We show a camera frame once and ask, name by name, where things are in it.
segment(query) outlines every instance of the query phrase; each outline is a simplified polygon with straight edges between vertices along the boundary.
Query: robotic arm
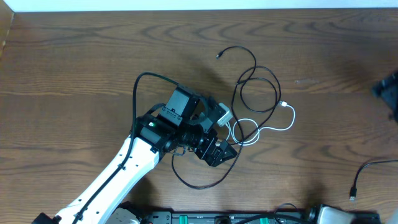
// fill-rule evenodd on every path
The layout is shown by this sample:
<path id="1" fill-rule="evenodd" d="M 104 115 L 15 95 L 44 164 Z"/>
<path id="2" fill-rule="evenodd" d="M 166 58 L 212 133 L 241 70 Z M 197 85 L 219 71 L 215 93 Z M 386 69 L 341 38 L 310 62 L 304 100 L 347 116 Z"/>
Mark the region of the robotic arm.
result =
<path id="1" fill-rule="evenodd" d="M 205 105 L 204 113 L 193 115 L 199 101 Z M 157 116 L 152 113 L 160 109 Z M 134 185 L 164 157 L 178 147 L 190 148 L 209 166 L 216 167 L 236 157 L 237 152 L 226 142 L 216 146 L 217 132 L 213 125 L 223 126 L 232 118 L 229 109 L 212 98 L 205 98 L 178 84 L 169 102 L 152 107 L 134 122 L 135 135 L 129 136 L 118 154 L 94 182 L 70 205 L 51 219 L 41 213 L 32 223 L 105 223 Z M 131 139 L 132 150 L 128 154 Z M 126 163 L 120 167 L 128 156 Z M 92 195 L 105 183 L 100 192 Z M 82 211 L 86 204 L 90 206 Z"/>

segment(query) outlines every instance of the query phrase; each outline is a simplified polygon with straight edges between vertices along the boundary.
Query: white background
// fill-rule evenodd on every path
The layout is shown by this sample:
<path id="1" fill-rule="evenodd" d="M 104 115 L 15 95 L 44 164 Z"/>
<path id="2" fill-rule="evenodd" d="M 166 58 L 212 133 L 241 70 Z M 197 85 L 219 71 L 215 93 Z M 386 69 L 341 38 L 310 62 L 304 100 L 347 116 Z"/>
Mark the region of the white background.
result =
<path id="1" fill-rule="evenodd" d="M 398 7 L 398 0 L 4 0 L 14 12 Z"/>

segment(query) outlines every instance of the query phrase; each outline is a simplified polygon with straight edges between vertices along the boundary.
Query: green clip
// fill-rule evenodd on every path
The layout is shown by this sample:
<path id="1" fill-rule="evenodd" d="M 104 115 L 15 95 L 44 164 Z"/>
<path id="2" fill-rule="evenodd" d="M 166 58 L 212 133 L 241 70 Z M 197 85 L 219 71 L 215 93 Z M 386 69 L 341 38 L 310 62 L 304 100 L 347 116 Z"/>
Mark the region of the green clip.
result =
<path id="1" fill-rule="evenodd" d="M 186 215 L 180 215 L 180 224 L 188 224 L 188 217 Z"/>
<path id="2" fill-rule="evenodd" d="M 260 218 L 260 224 L 269 224 L 268 218 Z"/>

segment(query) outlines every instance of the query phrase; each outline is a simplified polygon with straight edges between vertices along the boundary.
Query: black cable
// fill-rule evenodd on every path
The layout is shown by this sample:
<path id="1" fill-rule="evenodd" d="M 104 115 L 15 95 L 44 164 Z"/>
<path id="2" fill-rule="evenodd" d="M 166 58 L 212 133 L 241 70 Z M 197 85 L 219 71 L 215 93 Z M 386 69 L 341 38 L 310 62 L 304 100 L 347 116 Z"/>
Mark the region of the black cable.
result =
<path id="1" fill-rule="evenodd" d="M 349 191 L 349 199 L 350 199 L 351 201 L 354 201 L 354 200 L 355 200 L 355 197 L 356 197 L 356 182 L 358 181 L 359 173 L 360 173 L 363 169 L 367 168 L 367 167 L 370 166 L 370 165 L 374 165 L 374 164 L 384 164 L 384 163 L 388 163 L 388 162 L 398 162 L 398 159 L 391 159 L 391 160 L 387 160 L 387 161 L 368 162 L 368 163 L 366 163 L 366 164 L 361 165 L 361 166 L 359 167 L 358 171 L 356 171 L 356 175 L 355 175 L 355 178 L 354 178 L 354 184 L 353 184 L 353 186 L 351 187 L 351 190 Z"/>
<path id="2" fill-rule="evenodd" d="M 293 217 L 293 216 L 290 216 L 290 215 L 278 215 L 278 214 L 273 214 L 273 213 L 255 215 L 253 217 L 250 217 L 250 218 L 244 219 L 242 221 L 239 221 L 239 222 L 237 222 L 235 224 L 245 224 L 245 223 L 248 223 L 248 222 L 251 222 L 251 221 L 254 221 L 254 220 L 258 220 L 260 218 L 273 218 L 275 220 L 277 218 L 283 218 L 283 219 L 294 221 L 294 222 L 301 223 L 301 224 L 314 224 L 313 222 L 306 221 L 306 220 L 303 220 L 301 218 L 296 218 L 296 217 Z"/>
<path id="3" fill-rule="evenodd" d="M 237 142 L 237 143 L 232 143 L 231 145 L 240 144 L 239 152 L 238 152 L 238 154 L 236 155 L 235 160 L 233 161 L 233 163 L 231 164 L 231 166 L 229 167 L 229 169 L 226 171 L 226 173 L 224 174 L 224 176 L 222 176 L 222 178 L 221 178 L 220 180 L 218 180 L 218 181 L 216 181 L 216 182 L 214 182 L 214 183 L 212 183 L 212 184 L 202 185 L 202 186 L 196 186 L 196 185 L 189 184 L 188 182 L 184 181 L 184 180 L 179 176 L 179 174 L 177 173 L 177 171 L 176 171 L 175 168 L 174 168 L 174 155 L 173 155 L 173 156 L 172 156 L 172 170 L 173 170 L 175 176 L 176 176 L 183 184 L 185 184 L 187 187 L 190 187 L 190 188 L 195 189 L 195 190 L 204 190 L 204 189 L 212 188 L 212 187 L 218 185 L 219 183 L 221 183 L 221 182 L 227 177 L 227 175 L 229 174 L 229 172 L 231 172 L 232 168 L 235 166 L 235 163 L 236 163 L 236 161 L 238 160 L 238 158 L 239 158 L 239 156 L 240 156 L 240 154 L 241 154 L 241 152 L 242 152 L 243 142 L 244 142 L 247 138 L 249 138 L 253 133 L 255 133 L 259 128 L 261 128 L 261 126 L 264 125 L 264 123 L 267 122 L 267 121 L 269 120 L 269 118 L 271 118 L 272 114 L 274 113 L 274 110 L 275 110 L 276 106 L 278 105 L 278 103 L 279 103 L 279 101 L 280 101 L 281 95 L 282 95 L 282 92 L 281 92 L 281 89 L 280 89 L 280 83 L 279 83 L 278 79 L 276 78 L 276 76 L 274 75 L 274 73 L 273 73 L 271 70 L 269 70 L 267 67 L 264 67 L 264 66 L 257 66 L 257 59 L 256 59 L 256 57 L 254 56 L 254 54 L 253 54 L 249 49 L 247 49 L 247 48 L 245 48 L 245 47 L 242 47 L 242 46 L 227 47 L 226 49 L 224 49 L 224 50 L 222 50 L 220 53 L 218 53 L 218 55 L 216 56 L 216 58 L 219 59 L 219 58 L 224 54 L 225 51 L 227 51 L 227 50 L 229 50 L 229 49 L 235 49 L 235 48 L 243 49 L 243 50 L 249 52 L 249 53 L 251 54 L 251 56 L 253 57 L 253 59 L 254 59 L 254 66 L 251 67 L 251 68 L 249 68 L 249 69 L 247 69 L 246 71 L 244 71 L 244 72 L 239 76 L 239 78 L 238 78 L 238 80 L 237 80 L 237 82 L 236 82 L 236 84 L 235 84 L 235 89 L 234 89 L 234 91 L 233 91 L 232 100 L 231 100 L 231 111 L 232 111 L 232 114 L 233 114 L 233 116 L 234 116 L 234 119 L 236 120 L 236 122 L 237 122 L 237 124 L 238 124 L 239 130 L 241 131 L 241 139 L 242 139 L 242 141 Z M 278 84 L 279 96 L 277 96 L 276 87 L 275 87 L 275 86 L 272 84 L 272 82 L 270 82 L 268 79 L 266 79 L 266 78 L 251 78 L 251 77 L 253 76 L 254 72 L 256 71 L 256 68 L 263 68 L 263 69 L 267 70 L 267 71 L 275 78 L 275 80 L 276 80 L 276 82 L 277 82 L 277 84 Z M 248 78 L 245 79 L 245 80 L 241 80 L 242 77 L 243 77 L 247 72 L 249 72 L 249 71 L 251 71 L 251 73 L 250 73 L 250 75 L 248 76 Z M 273 89 L 274 89 L 274 91 L 275 91 L 275 104 L 273 105 L 273 107 L 271 107 L 271 108 L 269 108 L 269 109 L 266 109 L 266 110 L 264 110 L 264 111 L 256 111 L 256 110 L 251 109 L 251 108 L 244 102 L 244 99 L 243 99 L 243 96 L 242 96 L 242 90 L 243 90 L 243 87 L 245 86 L 245 84 L 246 84 L 249 80 L 263 80 L 263 81 L 267 81 L 268 83 L 271 84 L 271 86 L 273 87 Z M 238 88 L 238 85 L 241 85 L 241 84 L 242 84 L 242 86 L 241 86 L 241 99 L 242 99 L 242 102 L 244 103 L 244 105 L 245 105 L 245 107 L 246 107 L 247 109 L 249 109 L 249 110 L 251 110 L 251 111 L 253 111 L 253 112 L 256 112 L 256 113 L 265 113 L 265 112 L 271 111 L 270 114 L 269 114 L 269 116 L 259 125 L 259 127 L 256 128 L 254 131 L 252 131 L 250 134 L 248 134 L 246 137 L 244 136 L 243 128 L 242 128 L 242 126 L 241 126 L 241 123 L 239 122 L 238 117 L 236 116 L 236 113 L 235 113 L 235 110 L 234 110 L 234 107 L 233 107 L 233 105 L 234 105 L 234 99 L 235 99 L 235 94 L 236 94 L 236 90 L 237 90 L 237 88 Z"/>
<path id="4" fill-rule="evenodd" d="M 105 180 L 105 182 L 98 188 L 98 190 L 88 199 L 88 201 L 84 204 L 84 206 L 81 208 L 81 210 L 76 214 L 76 217 L 73 221 L 72 224 L 76 224 L 78 220 L 80 220 L 81 218 L 83 218 L 83 213 L 85 212 L 85 210 L 88 208 L 88 206 L 90 205 L 90 203 L 95 199 L 95 197 L 105 188 L 105 186 L 112 180 L 112 178 L 121 170 L 124 168 L 124 165 L 126 164 L 127 160 L 129 159 L 131 150 L 132 150 L 132 144 L 134 142 L 134 136 L 135 136 L 135 122 L 136 122 L 136 117 L 137 117 L 137 104 L 136 104 L 136 95 L 137 95 L 137 86 L 138 86 L 138 81 L 140 80 L 141 77 L 143 77 L 144 75 L 152 75 L 158 78 L 161 78 L 163 80 L 166 80 L 170 83 L 173 83 L 174 85 L 178 85 L 178 83 L 176 81 L 173 81 L 169 78 L 163 77 L 162 75 L 158 75 L 156 73 L 152 73 L 152 72 L 144 72 L 142 74 L 140 74 L 137 79 L 136 82 L 134 83 L 134 88 L 132 91 L 132 124 L 131 124 L 131 131 L 130 131 L 130 145 L 129 145 L 129 149 L 127 150 L 127 154 L 125 156 L 125 158 L 123 159 L 122 163 L 120 163 L 118 165 L 118 168 Z"/>
<path id="5" fill-rule="evenodd" d="M 290 206 L 294 207 L 294 208 L 296 209 L 296 212 L 297 212 L 297 213 L 300 213 L 300 210 L 299 210 L 294 204 L 292 204 L 292 203 L 283 203 L 282 205 L 279 205 L 279 206 L 277 207 L 277 209 L 274 211 L 274 214 L 276 214 L 276 213 L 278 212 L 278 210 L 280 210 L 282 207 L 284 207 L 284 206 L 286 206 L 286 205 L 290 205 Z M 275 221 L 276 221 L 277 223 L 279 223 L 279 224 L 282 224 L 282 223 L 279 221 L 279 218 L 275 218 Z"/>

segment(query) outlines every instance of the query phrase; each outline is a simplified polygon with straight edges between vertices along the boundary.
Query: wooden table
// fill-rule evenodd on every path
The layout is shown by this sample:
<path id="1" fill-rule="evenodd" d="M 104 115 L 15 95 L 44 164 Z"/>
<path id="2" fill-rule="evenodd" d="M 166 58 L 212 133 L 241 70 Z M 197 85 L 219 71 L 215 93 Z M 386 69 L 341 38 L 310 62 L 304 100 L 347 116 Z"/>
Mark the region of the wooden table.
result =
<path id="1" fill-rule="evenodd" d="M 398 166 L 366 169 L 355 203 L 348 193 L 363 162 L 398 157 L 398 126 L 370 92 L 398 67 L 397 9 L 16 14 L 0 69 L 0 222 L 54 215 L 89 186 L 129 134 L 132 86 L 141 72 L 161 73 L 229 105 L 239 74 L 253 65 L 242 50 L 216 60 L 230 45 L 251 49 L 277 75 L 282 99 L 297 111 L 293 128 L 263 131 L 210 190 L 180 183 L 165 156 L 126 200 L 176 211 L 327 203 L 377 210 L 386 221 L 398 207 Z M 137 113 L 166 102 L 173 90 L 143 79 Z M 272 92 L 252 82 L 244 97 L 264 109 Z M 240 118 L 265 117 L 240 100 L 236 110 Z M 277 108 L 267 125 L 284 127 L 291 118 Z M 208 167 L 193 154 L 175 160 L 193 184 L 219 179 L 230 164 Z"/>

